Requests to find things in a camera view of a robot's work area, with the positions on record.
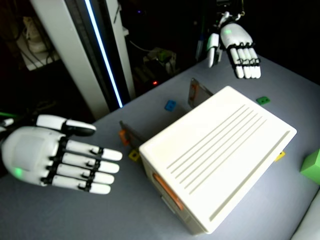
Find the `white lid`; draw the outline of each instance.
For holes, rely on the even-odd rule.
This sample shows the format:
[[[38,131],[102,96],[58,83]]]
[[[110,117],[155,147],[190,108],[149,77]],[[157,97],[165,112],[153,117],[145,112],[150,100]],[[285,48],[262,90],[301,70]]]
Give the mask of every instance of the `white lid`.
[[[296,133],[227,86],[139,150],[212,233]]]

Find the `green light on robotic hand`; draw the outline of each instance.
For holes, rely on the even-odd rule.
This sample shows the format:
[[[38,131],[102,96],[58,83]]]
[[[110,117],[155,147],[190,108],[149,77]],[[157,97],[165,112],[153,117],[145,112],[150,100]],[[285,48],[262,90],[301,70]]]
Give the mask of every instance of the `green light on robotic hand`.
[[[21,178],[23,170],[21,168],[16,167],[14,170],[14,174],[17,178]]]

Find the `blue led light strip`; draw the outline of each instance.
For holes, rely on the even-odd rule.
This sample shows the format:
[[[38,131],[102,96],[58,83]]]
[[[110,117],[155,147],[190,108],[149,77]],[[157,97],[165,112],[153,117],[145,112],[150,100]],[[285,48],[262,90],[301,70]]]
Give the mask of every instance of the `blue led light strip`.
[[[101,50],[101,53],[102,53],[102,56],[103,56],[103,60],[104,60],[106,69],[108,70],[108,73],[109,73],[109,76],[110,76],[110,79],[111,79],[111,83],[112,83],[112,87],[113,87],[116,99],[118,100],[119,107],[122,108],[123,105],[122,105],[122,102],[121,102],[121,98],[120,98],[120,95],[119,95],[119,92],[118,92],[118,89],[117,89],[117,85],[116,85],[116,82],[115,82],[115,79],[114,79],[114,75],[112,74],[112,71],[111,71],[111,68],[110,68],[110,64],[109,64],[109,61],[108,61],[108,58],[107,58],[107,54],[106,54],[106,50],[105,50],[104,44],[102,43],[102,39],[101,39],[100,32],[99,32],[99,29],[98,29],[98,26],[97,26],[97,22],[96,22],[96,19],[95,19],[94,12],[92,11],[90,0],[84,0],[84,1],[85,1],[86,8],[87,8],[87,10],[89,12],[90,20],[91,20],[91,23],[92,23],[92,26],[93,26],[93,29],[94,29],[94,33],[95,33],[96,39],[98,40],[98,44],[99,44],[99,47],[100,47],[100,50]]]

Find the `robotic hand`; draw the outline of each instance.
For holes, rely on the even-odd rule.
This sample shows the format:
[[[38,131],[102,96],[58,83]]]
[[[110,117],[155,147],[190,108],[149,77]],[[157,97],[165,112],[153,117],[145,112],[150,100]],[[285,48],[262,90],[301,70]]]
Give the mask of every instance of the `robotic hand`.
[[[240,19],[241,15],[238,14],[238,16],[234,17],[232,19],[233,22],[230,22],[231,17],[230,13],[226,11],[217,29],[220,32],[221,42],[232,59],[235,74],[239,79],[243,77],[246,79],[259,79],[261,77],[260,59],[253,48],[254,42],[240,25],[234,23]],[[214,64],[215,58],[219,54],[221,56],[219,49],[219,34],[212,33],[207,45],[209,68]]]
[[[54,115],[39,115],[35,126],[10,130],[15,120],[0,122],[2,161],[17,179],[40,186],[53,185],[94,194],[108,194],[110,184],[119,171],[122,153],[67,136],[90,136],[96,127],[91,124]]]

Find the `shoe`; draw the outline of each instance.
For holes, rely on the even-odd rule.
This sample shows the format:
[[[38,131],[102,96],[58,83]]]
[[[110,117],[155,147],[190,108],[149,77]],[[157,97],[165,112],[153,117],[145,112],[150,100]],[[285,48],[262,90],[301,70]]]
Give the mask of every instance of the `shoe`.
[[[24,16],[23,23],[25,25],[25,28],[23,30],[23,35],[27,40],[30,51],[35,54],[46,52],[48,50],[46,45],[49,47],[50,43],[46,38],[43,40],[42,36],[44,36],[45,34],[43,33],[41,35],[39,33],[33,18],[29,16]]]

